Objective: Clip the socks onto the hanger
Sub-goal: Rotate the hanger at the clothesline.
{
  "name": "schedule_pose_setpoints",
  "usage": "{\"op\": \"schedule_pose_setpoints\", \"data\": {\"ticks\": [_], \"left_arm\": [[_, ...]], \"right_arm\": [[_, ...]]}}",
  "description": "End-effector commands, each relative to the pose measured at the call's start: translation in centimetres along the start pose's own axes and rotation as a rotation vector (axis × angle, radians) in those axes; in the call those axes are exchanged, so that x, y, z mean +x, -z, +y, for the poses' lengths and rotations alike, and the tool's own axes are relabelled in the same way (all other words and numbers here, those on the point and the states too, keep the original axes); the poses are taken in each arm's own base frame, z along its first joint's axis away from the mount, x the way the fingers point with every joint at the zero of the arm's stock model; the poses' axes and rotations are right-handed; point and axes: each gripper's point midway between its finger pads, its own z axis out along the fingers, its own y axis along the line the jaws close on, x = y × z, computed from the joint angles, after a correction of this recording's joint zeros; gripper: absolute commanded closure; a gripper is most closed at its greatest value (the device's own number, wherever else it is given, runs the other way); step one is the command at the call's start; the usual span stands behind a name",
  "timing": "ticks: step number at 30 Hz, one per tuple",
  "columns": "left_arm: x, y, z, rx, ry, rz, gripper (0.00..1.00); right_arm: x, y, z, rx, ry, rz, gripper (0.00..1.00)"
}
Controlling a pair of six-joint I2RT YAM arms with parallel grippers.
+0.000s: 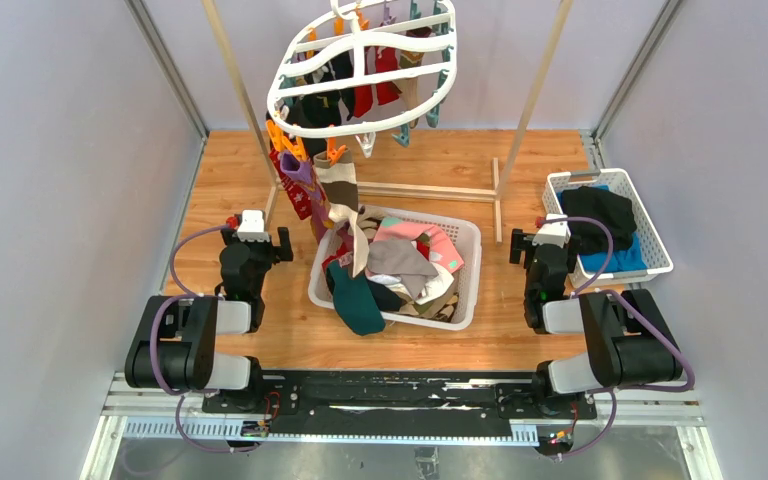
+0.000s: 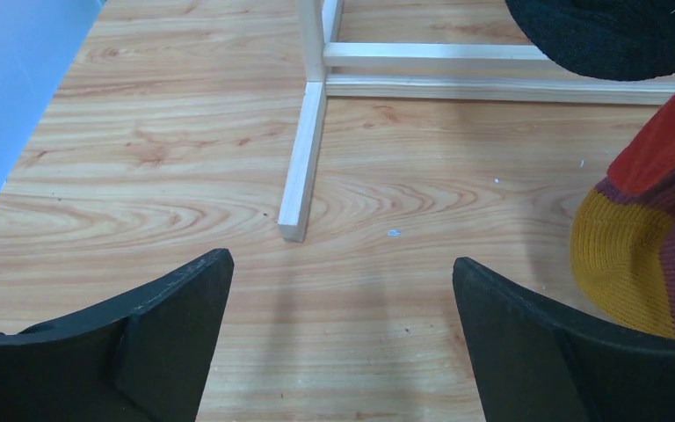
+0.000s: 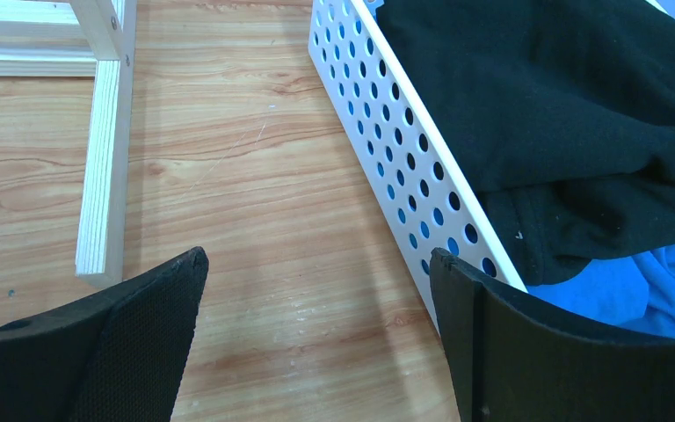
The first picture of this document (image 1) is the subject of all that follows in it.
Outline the dark teal sock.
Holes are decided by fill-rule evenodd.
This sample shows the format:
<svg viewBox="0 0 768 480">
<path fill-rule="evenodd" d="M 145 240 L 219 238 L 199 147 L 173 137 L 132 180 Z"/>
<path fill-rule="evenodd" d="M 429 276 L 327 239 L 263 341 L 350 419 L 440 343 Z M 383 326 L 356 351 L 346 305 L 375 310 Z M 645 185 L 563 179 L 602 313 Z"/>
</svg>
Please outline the dark teal sock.
<svg viewBox="0 0 768 480">
<path fill-rule="evenodd" d="M 367 282 L 352 277 L 337 260 L 329 263 L 325 272 L 334 309 L 344 324 L 359 336 L 382 332 L 385 321 Z"/>
</svg>

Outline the white round clip hanger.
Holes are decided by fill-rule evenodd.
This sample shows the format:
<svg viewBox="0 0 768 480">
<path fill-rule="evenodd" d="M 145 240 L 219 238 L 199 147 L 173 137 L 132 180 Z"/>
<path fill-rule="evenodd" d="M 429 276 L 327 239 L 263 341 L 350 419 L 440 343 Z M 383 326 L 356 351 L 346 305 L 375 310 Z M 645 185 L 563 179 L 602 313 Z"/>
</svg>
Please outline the white round clip hanger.
<svg viewBox="0 0 768 480">
<path fill-rule="evenodd" d="M 411 29 L 430 27 L 428 38 L 407 37 Z M 450 1 L 435 1 L 428 15 L 412 1 L 408 15 L 398 19 L 388 1 L 332 2 L 328 12 L 311 21 L 290 43 L 266 97 L 267 120 L 273 120 L 291 144 L 296 156 L 310 154 L 306 139 L 347 137 L 374 131 L 397 133 L 402 124 L 412 130 L 419 122 L 430 128 L 440 124 L 441 107 L 454 86 L 457 74 L 456 9 Z M 423 52 L 422 65 L 400 70 L 401 50 Z M 348 51 L 353 76 L 342 80 L 307 84 L 304 80 L 333 57 Z M 418 78 L 419 105 L 408 110 L 395 80 Z M 294 101 L 304 95 L 351 88 L 354 108 L 340 102 L 343 123 L 325 128 L 304 128 L 286 121 Z"/>
</svg>

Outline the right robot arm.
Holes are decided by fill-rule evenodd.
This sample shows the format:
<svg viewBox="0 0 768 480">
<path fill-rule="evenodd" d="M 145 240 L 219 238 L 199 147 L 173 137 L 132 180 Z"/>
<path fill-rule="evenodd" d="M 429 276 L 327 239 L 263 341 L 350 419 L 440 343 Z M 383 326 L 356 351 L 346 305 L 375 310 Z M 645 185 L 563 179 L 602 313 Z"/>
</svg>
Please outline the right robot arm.
<svg viewBox="0 0 768 480">
<path fill-rule="evenodd" d="M 531 400 L 554 417 L 572 397 L 613 388 L 657 387 L 689 379 L 685 362 L 652 294 L 565 292 L 575 244 L 515 229 L 509 261 L 525 269 L 524 318 L 538 334 L 581 334 L 586 350 L 541 362 L 532 379 Z"/>
</svg>

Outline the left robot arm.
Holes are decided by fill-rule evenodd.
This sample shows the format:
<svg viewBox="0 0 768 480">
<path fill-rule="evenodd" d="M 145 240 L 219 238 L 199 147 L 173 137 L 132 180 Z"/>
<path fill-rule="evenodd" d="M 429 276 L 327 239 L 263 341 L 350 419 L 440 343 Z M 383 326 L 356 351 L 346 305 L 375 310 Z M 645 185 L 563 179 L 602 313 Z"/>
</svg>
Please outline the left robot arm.
<svg viewBox="0 0 768 480">
<path fill-rule="evenodd" d="M 267 398 L 259 361 L 221 354 L 220 335 L 251 334 L 265 313 L 266 274 L 294 259 L 289 229 L 277 229 L 278 243 L 265 232 L 224 229 L 220 282 L 212 295 L 155 295 L 144 308 L 125 358 L 132 388 L 157 388 L 170 395 L 225 390 L 243 412 L 259 410 Z"/>
</svg>

